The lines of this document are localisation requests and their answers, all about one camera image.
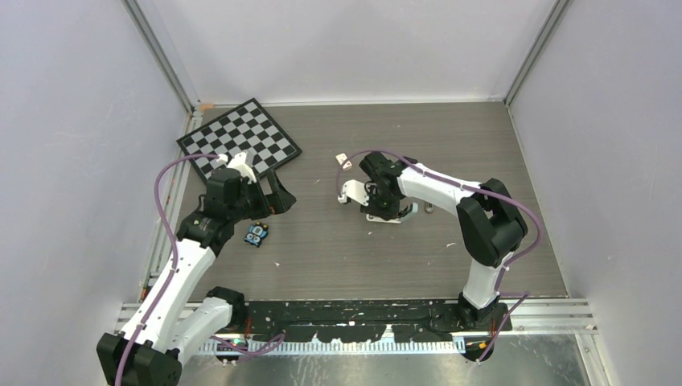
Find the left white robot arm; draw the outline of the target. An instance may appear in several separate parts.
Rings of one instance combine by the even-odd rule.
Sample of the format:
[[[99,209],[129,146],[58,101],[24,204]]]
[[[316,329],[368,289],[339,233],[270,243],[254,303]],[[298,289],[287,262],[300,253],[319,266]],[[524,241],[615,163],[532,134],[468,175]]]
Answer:
[[[275,171],[266,178],[268,194],[242,166],[213,172],[199,206],[172,234],[171,257],[142,305],[118,333],[100,338],[97,356],[107,384],[176,385],[185,363],[212,335],[245,326],[244,295],[220,286],[185,319],[179,316],[236,224],[282,214],[295,204]]]

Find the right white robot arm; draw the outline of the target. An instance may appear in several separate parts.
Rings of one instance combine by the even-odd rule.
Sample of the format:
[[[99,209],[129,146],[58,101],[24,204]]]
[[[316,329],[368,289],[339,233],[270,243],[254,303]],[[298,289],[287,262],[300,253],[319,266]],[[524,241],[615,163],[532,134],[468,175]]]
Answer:
[[[413,203],[422,200],[458,219],[462,239],[472,259],[464,289],[458,296],[458,316],[470,330],[491,320],[499,301],[499,275],[528,234],[517,203],[498,179],[473,183],[436,172],[406,158],[391,161],[372,151],[359,164],[369,180],[344,183],[340,203],[359,203],[367,220],[401,224],[417,213]]]

